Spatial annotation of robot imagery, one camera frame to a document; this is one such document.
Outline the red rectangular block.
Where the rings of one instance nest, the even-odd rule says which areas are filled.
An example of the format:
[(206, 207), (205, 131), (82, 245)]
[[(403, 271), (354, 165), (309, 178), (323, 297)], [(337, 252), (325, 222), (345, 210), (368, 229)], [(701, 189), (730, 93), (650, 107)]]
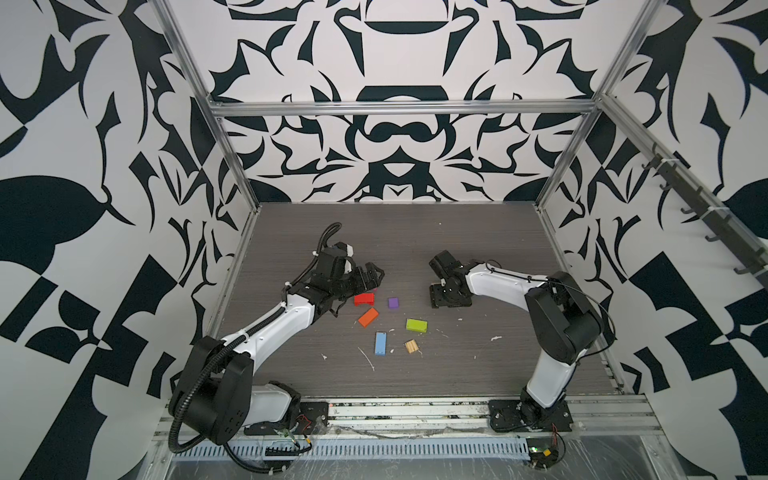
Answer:
[(362, 293), (355, 295), (353, 297), (353, 303), (355, 306), (361, 306), (361, 305), (375, 305), (375, 294), (373, 292), (371, 293)]

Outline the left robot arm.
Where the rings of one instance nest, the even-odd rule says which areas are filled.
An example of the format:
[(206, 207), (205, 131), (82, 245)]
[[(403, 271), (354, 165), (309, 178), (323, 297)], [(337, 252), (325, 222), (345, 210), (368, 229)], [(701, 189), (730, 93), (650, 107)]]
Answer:
[(273, 353), (334, 304), (381, 285), (384, 270), (372, 262), (356, 264), (352, 253), (343, 242), (318, 249), (305, 271), (284, 285), (275, 307), (232, 334), (205, 336), (193, 345), (168, 405), (172, 452), (204, 440), (223, 445), (244, 426), (295, 425), (300, 394), (276, 381), (255, 386), (253, 378)]

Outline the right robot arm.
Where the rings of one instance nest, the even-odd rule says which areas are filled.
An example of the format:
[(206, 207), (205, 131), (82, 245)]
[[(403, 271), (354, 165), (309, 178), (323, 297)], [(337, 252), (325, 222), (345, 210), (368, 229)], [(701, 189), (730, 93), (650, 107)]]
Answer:
[(569, 425), (566, 390), (579, 361), (610, 325), (572, 276), (514, 272), (490, 261), (461, 262), (442, 251), (429, 261), (439, 281), (430, 286), (434, 308), (469, 307), (477, 296), (525, 310), (540, 354), (517, 400), (489, 402), (489, 424), (496, 432), (535, 431)]

